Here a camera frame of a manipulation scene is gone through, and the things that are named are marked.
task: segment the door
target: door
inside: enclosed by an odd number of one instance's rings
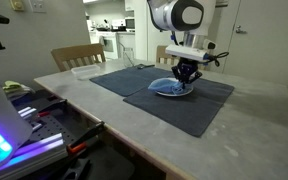
[[[225,74],[288,86],[288,1],[240,0],[229,51]]]

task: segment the wooden chair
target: wooden chair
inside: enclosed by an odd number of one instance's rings
[[[101,44],[88,44],[53,49],[51,53],[61,72],[70,70],[74,67],[106,61]]]
[[[172,55],[166,54],[165,49],[167,46],[157,46],[156,49],[156,63],[164,63],[175,65],[179,61],[179,57],[173,57]]]

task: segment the table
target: table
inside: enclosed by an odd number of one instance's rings
[[[33,102],[33,105],[39,106],[40,103],[43,103],[45,101],[35,101]],[[49,131],[47,134],[57,134],[59,133],[58,128],[56,127],[57,124],[60,124],[60,127],[63,128],[62,131],[64,131],[63,138],[64,141],[67,144],[72,143],[71,138],[75,139],[81,137],[86,133],[86,129],[79,126],[79,124],[76,123],[76,121],[73,120],[73,116],[68,112],[63,112],[60,109],[52,110],[50,112],[51,117],[43,117],[41,118],[44,126],[47,126],[48,128],[53,127],[51,131]],[[66,138],[65,136],[68,135],[68,133],[71,135],[70,138]],[[112,179],[121,179],[126,180],[129,179],[133,172],[134,172],[134,166],[133,164],[128,161],[126,158],[124,158],[122,155],[120,155],[118,152],[116,152],[111,147],[105,145],[103,142],[98,140],[97,138],[91,138],[87,140],[88,149],[87,152],[85,152],[83,155],[80,155],[78,159],[84,159],[90,160],[90,163],[92,166],[87,170],[87,174],[84,177],[85,180],[94,180],[94,179],[100,179],[100,180],[112,180]],[[50,174],[54,173],[54,170],[56,167],[63,165],[63,163],[66,162],[66,159],[61,159],[59,161],[56,161],[48,166],[45,166],[27,176],[24,176],[23,178],[20,178],[19,180],[28,180],[28,179],[50,179]],[[60,173],[53,174],[52,178],[59,177],[64,175],[64,172],[61,171]]]
[[[120,60],[101,73],[123,69]],[[70,71],[35,81],[167,173],[171,179],[288,179],[288,89],[283,85],[202,72],[235,87],[201,138],[173,127],[123,97]]]

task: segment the kitchen counter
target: kitchen counter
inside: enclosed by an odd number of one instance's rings
[[[89,31],[90,33],[96,33],[96,32],[112,32],[112,31]],[[117,34],[123,34],[123,35],[135,35],[135,32],[126,32],[126,31],[117,31]]]

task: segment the table edge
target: table edge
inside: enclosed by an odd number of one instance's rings
[[[35,78],[34,81],[45,88],[48,92],[54,94],[48,87],[42,85],[38,78]],[[73,108],[75,108],[78,112],[80,112],[82,115],[86,116],[87,118],[90,118],[90,120],[94,121],[95,123],[101,122],[101,120],[94,115],[90,114],[89,112],[80,109],[79,107],[75,106],[73,103],[71,103],[67,99],[67,103],[70,104]],[[135,150],[139,155],[144,157],[147,161],[164,171],[166,174],[170,173],[174,178],[176,179],[184,179],[184,180],[190,180],[190,179],[197,179],[190,173],[184,171],[183,169],[175,166],[171,162],[165,160],[164,158],[159,157],[157,154],[155,154],[152,151],[149,151],[146,149],[143,145],[135,142],[134,140],[131,140],[127,136],[125,136],[123,133],[119,132],[118,130],[111,127],[109,124],[105,124],[105,127],[109,133],[111,133],[114,137],[116,137],[118,140],[122,141],[123,143],[127,144],[129,147],[131,147],[133,150]]]

